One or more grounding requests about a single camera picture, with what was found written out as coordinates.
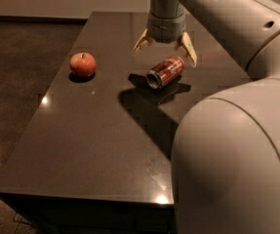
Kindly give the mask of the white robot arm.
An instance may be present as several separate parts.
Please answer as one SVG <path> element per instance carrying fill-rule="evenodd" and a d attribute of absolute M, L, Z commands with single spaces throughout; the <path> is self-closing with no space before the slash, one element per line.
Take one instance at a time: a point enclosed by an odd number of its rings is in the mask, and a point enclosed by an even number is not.
<path fill-rule="evenodd" d="M 206 97 L 172 148 L 179 234 L 280 234 L 280 5 L 271 0 L 150 0 L 141 43 L 176 42 L 192 14 L 250 82 Z"/>

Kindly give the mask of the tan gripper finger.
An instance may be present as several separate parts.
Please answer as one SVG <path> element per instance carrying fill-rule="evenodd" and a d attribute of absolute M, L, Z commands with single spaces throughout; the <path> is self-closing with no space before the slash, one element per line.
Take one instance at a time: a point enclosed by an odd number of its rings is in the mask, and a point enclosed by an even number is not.
<path fill-rule="evenodd" d="M 197 65 L 197 55 L 187 32 L 184 32 L 177 40 L 176 49 L 192 67 Z"/>
<path fill-rule="evenodd" d="M 135 54 L 139 52 L 143 47 L 150 46 L 152 43 L 153 38 L 149 35 L 148 30 L 145 29 L 140 36 L 139 40 L 135 44 L 134 48 L 132 49 L 132 53 Z"/>

